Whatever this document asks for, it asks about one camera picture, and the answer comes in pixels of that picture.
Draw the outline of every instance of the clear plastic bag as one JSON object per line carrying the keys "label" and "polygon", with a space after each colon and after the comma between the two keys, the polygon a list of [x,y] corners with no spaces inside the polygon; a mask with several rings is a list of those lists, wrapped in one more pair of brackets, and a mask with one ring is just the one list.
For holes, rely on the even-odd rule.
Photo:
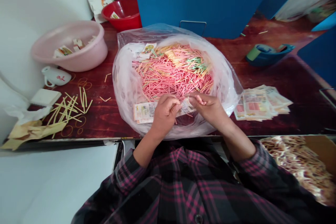
{"label": "clear plastic bag", "polygon": [[[206,39],[195,33],[167,24],[153,24],[148,27],[127,30],[117,34],[118,53],[113,64],[113,87],[115,99],[121,117],[136,132],[144,136],[151,128],[151,123],[137,124],[133,119],[133,105],[147,102],[143,92],[141,77],[132,68],[132,61],[137,58],[146,43],[157,43],[157,48],[172,44],[189,44],[193,49],[206,51],[210,58],[213,88],[210,95],[217,96],[226,113],[230,116],[236,107],[243,88],[232,66],[224,55]],[[203,117],[195,112],[194,117],[177,118],[165,140],[176,140],[207,135],[215,129]]]}

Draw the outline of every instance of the finger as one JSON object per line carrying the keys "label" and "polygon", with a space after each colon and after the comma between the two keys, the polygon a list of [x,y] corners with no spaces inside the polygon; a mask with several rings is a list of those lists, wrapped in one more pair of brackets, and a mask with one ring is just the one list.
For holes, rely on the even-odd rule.
{"label": "finger", "polygon": [[189,97],[189,102],[195,109],[200,106],[199,102],[194,97]]}
{"label": "finger", "polygon": [[202,93],[199,93],[199,92],[188,93],[188,94],[185,94],[185,96],[186,97],[193,97],[200,104],[207,105],[207,106],[210,106],[210,105],[214,104],[216,99],[217,99],[215,96],[209,96],[209,95],[205,95],[205,94],[202,94]]}
{"label": "finger", "polygon": [[202,98],[201,98],[199,95],[196,95],[195,97],[196,97],[196,100],[197,100],[200,104],[205,105],[205,104],[207,103],[207,102],[203,101]]}
{"label": "finger", "polygon": [[159,105],[159,104],[163,104],[169,97],[171,97],[171,98],[176,98],[176,96],[173,95],[173,94],[164,94],[164,95],[162,95],[162,96],[160,97],[160,99],[159,99],[159,101],[157,102],[157,104],[158,104],[158,105]]}
{"label": "finger", "polygon": [[182,108],[181,104],[175,104],[171,109],[170,109],[170,114],[173,117],[176,117],[176,114],[178,111]]}
{"label": "finger", "polygon": [[175,104],[181,104],[180,101],[176,98],[168,97],[166,101],[162,104],[166,111],[170,111],[171,107]]}

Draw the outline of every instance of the red bowl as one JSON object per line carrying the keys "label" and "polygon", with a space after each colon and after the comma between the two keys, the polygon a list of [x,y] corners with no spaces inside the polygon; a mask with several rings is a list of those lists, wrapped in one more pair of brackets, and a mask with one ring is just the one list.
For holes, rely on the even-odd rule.
{"label": "red bowl", "polygon": [[[113,12],[120,18],[112,19],[111,15]],[[142,27],[137,0],[114,1],[103,8],[101,15],[108,20],[118,32]]]}

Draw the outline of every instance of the hand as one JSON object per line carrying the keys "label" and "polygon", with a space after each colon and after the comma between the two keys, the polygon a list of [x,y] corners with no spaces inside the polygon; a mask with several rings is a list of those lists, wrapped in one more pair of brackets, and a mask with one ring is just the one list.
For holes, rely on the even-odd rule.
{"label": "hand", "polygon": [[162,140],[172,129],[176,114],[181,108],[182,105],[175,95],[162,95],[155,108],[151,133]]}
{"label": "hand", "polygon": [[223,133],[227,124],[232,123],[217,97],[198,92],[188,93],[185,96],[189,97],[191,105],[203,118],[220,132]]}

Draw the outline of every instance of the cabinet handle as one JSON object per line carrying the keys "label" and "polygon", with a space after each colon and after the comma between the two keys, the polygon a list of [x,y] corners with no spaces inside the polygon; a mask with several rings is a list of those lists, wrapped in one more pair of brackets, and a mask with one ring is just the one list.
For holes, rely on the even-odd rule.
{"label": "cabinet handle", "polygon": [[181,21],[180,21],[180,27],[181,27],[181,23],[182,23],[182,22],[188,22],[188,23],[203,23],[203,24],[204,24],[204,29],[203,29],[203,32],[202,32],[202,35],[201,35],[201,37],[203,37],[205,28],[206,28],[206,26],[207,26],[206,22],[181,20]]}

